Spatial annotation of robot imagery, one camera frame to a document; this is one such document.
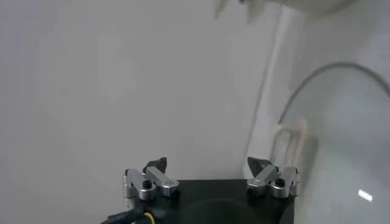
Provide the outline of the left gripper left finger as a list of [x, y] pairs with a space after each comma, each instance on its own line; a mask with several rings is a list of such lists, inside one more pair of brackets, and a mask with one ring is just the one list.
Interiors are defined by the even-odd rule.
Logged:
[[124, 203], [129, 210], [138, 207], [140, 201], [152, 201], [159, 192], [163, 198], [176, 198], [179, 182], [166, 175], [167, 157], [146, 163], [142, 170], [126, 169], [122, 175]]

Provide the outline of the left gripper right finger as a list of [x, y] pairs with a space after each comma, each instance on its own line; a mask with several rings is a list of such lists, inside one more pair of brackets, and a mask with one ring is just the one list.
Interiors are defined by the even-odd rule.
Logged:
[[300, 173], [296, 167], [282, 170], [268, 159], [249, 156], [247, 164], [253, 175], [247, 180], [248, 193], [259, 197], [267, 192], [275, 198], [297, 197], [300, 194]]

